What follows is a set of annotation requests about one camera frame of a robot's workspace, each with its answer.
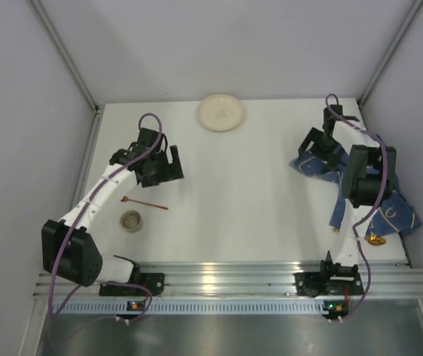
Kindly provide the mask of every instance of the brown stick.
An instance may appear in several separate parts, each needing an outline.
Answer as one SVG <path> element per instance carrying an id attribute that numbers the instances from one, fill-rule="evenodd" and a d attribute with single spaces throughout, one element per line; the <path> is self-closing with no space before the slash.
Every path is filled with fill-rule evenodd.
<path id="1" fill-rule="evenodd" d="M 168 210 L 168 207 L 163 206 L 163 205 L 157 205 L 157 204 L 150 204 L 149 202 L 140 202 L 138 200 L 134 200 L 131 199 L 129 197 L 123 197 L 121 199 L 122 202 L 137 202 L 138 204 L 143 204 L 143 205 L 147 205 L 147 206 L 153 206 L 154 208 L 159 208 L 159 209 L 163 209 L 163 210 Z"/>

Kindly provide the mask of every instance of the blue cloth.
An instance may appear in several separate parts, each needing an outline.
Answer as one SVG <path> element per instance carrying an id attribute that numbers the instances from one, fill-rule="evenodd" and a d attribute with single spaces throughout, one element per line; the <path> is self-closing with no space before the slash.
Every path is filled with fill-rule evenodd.
<path id="1" fill-rule="evenodd" d="M 304 152 L 301 158 L 297 157 L 290 162 L 290 166 L 293 169 L 305 176 L 323 179 L 324 181 L 339 185 L 338 199 L 336 200 L 335 208 L 330 219 L 330 225 L 337 229 L 341 228 L 344 210 L 346 208 L 341 184 L 346 171 L 348 158 L 348 154 L 344 153 L 338 167 L 332 172 L 326 172 L 325 163 L 309 151 Z M 371 233 L 384 236 L 394 232 L 400 232 L 406 235 L 421 225 L 422 221 L 417 217 L 407 200 L 400 194 L 399 184 L 396 183 L 396 190 L 388 200 L 383 201 L 381 207 L 374 214 L 365 236 L 370 236 Z"/>

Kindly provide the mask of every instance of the beige round plate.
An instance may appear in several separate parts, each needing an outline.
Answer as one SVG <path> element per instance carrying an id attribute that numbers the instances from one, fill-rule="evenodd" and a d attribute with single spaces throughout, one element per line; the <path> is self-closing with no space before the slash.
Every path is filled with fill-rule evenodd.
<path id="1" fill-rule="evenodd" d="M 198 120 L 213 131 L 228 131 L 239 125 L 246 111 L 234 96 L 215 94 L 203 99 L 197 110 Z"/>

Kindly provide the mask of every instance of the gray floor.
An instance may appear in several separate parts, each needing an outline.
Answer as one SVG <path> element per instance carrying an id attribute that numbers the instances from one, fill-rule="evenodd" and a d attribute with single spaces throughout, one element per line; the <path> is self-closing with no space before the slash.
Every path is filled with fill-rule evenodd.
<path id="1" fill-rule="evenodd" d="M 61 342 L 92 318 L 63 315 L 53 336 Z M 149 316 L 130 326 L 102 320 L 39 354 L 423 356 L 423 322 L 416 301 L 367 301 L 343 324 L 318 316 Z"/>

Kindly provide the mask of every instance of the yellow shiny object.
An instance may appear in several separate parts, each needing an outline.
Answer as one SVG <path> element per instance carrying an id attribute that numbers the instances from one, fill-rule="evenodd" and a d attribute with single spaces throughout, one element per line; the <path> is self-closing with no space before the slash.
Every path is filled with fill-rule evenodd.
<path id="1" fill-rule="evenodd" d="M 371 232 L 371 235 L 366 237 L 366 240 L 374 246 L 380 246 L 384 245 L 387 241 L 382 236 L 376 235 L 373 232 Z"/>

